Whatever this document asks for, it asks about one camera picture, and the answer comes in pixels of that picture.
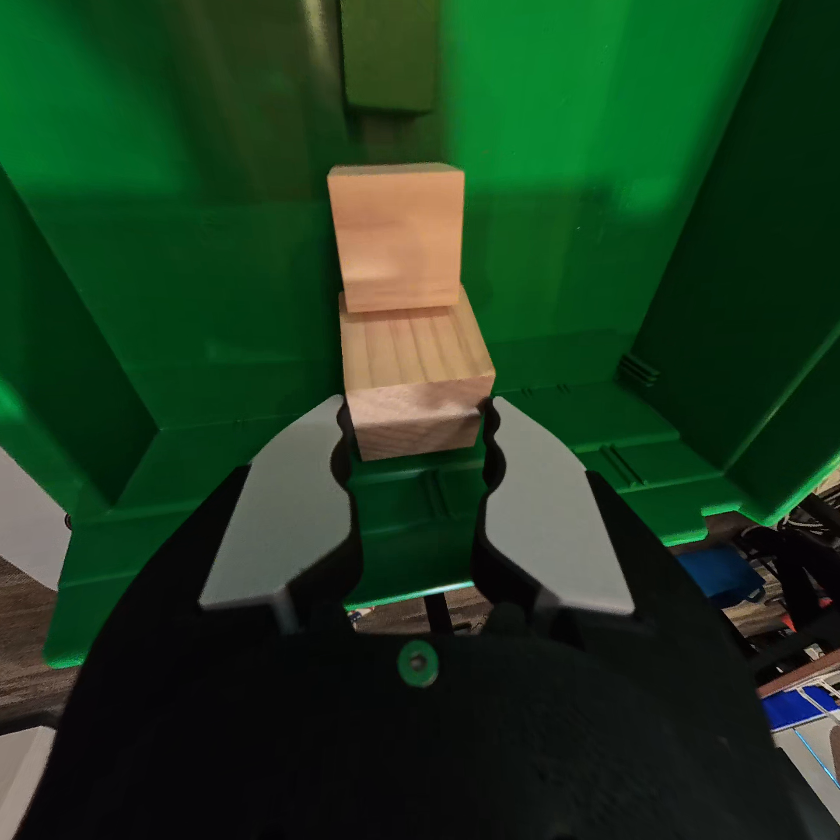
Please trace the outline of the blue bag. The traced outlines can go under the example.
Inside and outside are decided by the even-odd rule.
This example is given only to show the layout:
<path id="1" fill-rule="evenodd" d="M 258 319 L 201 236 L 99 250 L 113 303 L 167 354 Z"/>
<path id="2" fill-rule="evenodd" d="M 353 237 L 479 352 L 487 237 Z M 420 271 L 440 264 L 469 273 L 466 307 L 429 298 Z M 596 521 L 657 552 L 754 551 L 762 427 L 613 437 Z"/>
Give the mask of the blue bag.
<path id="1" fill-rule="evenodd" d="M 759 603 L 765 596 L 762 575 L 730 544 L 681 553 L 676 559 L 717 609 Z"/>

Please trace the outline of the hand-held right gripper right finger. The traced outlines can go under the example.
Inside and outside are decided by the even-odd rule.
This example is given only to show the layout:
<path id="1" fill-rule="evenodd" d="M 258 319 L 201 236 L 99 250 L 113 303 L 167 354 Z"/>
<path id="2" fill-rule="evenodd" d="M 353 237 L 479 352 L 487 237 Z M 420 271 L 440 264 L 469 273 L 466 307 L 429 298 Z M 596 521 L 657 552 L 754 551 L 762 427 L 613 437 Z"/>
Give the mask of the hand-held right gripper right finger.
<path id="1" fill-rule="evenodd" d="M 545 629 L 567 612 L 632 617 L 634 597 L 577 456 L 501 396 L 486 404 L 482 439 L 485 490 L 470 555 L 479 592 Z"/>

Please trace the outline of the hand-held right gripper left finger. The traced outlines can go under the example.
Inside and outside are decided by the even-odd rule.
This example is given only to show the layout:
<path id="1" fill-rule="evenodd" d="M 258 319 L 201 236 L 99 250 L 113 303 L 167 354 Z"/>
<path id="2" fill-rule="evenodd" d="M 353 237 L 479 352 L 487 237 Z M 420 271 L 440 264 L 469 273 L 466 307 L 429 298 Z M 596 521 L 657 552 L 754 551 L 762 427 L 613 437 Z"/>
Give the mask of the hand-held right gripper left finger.
<path id="1" fill-rule="evenodd" d="M 350 489 L 354 442 L 343 395 L 331 395 L 274 436 L 251 461 L 199 605 L 269 606 L 282 633 L 342 607 L 364 569 Z"/>

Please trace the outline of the striped grain wooden cube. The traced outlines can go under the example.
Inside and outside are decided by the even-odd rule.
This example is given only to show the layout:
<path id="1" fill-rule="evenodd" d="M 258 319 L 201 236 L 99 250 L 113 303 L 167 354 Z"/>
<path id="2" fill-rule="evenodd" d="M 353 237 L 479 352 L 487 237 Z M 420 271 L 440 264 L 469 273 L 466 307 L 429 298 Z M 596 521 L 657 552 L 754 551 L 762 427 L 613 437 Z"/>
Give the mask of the striped grain wooden cube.
<path id="1" fill-rule="evenodd" d="M 496 379 L 466 289 L 448 307 L 350 312 L 343 386 L 363 461 L 470 448 Z"/>

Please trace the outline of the smooth pale wooden cube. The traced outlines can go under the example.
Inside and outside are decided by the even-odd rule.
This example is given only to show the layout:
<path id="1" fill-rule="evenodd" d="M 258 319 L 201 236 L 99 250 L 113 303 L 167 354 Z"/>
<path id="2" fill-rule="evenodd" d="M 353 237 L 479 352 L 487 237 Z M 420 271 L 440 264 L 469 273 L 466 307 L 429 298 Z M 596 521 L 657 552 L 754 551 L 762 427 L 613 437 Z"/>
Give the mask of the smooth pale wooden cube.
<path id="1" fill-rule="evenodd" d="M 453 165 L 335 165 L 327 175 L 350 313 L 459 300 L 466 175 Z"/>

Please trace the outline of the blue white box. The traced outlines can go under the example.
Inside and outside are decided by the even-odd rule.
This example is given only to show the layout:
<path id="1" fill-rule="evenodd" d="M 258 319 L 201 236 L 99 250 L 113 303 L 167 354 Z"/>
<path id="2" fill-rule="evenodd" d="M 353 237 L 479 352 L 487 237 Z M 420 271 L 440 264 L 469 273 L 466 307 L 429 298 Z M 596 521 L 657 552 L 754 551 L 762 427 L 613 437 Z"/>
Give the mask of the blue white box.
<path id="1" fill-rule="evenodd" d="M 838 788 L 838 682 L 818 679 L 780 690 L 763 697 L 761 705 L 774 740 L 791 760 L 794 751 L 803 750 L 803 765 L 814 764 Z"/>

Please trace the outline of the green plastic bin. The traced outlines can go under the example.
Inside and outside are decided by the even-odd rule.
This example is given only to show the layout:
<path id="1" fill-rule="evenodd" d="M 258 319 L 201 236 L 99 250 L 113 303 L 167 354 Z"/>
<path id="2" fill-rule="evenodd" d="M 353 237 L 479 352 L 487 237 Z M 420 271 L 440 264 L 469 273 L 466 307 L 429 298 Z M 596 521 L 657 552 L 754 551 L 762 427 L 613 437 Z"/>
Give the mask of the green plastic bin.
<path id="1" fill-rule="evenodd" d="M 335 165 L 465 173 L 494 393 L 668 546 L 838 466 L 838 2 L 440 2 L 432 112 L 340 2 L 2 2 L 2 447 L 80 665 L 160 544 L 342 391 Z"/>

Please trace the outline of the green wooden cube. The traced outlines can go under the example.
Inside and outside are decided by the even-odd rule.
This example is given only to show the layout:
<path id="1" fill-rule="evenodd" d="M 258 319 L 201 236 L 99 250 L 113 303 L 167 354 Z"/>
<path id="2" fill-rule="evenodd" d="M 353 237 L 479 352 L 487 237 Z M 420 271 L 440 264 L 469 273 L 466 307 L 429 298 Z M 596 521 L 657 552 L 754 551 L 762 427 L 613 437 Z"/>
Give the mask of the green wooden cube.
<path id="1" fill-rule="evenodd" d="M 438 1 L 341 1 L 346 102 L 360 112 L 432 112 L 438 75 Z"/>

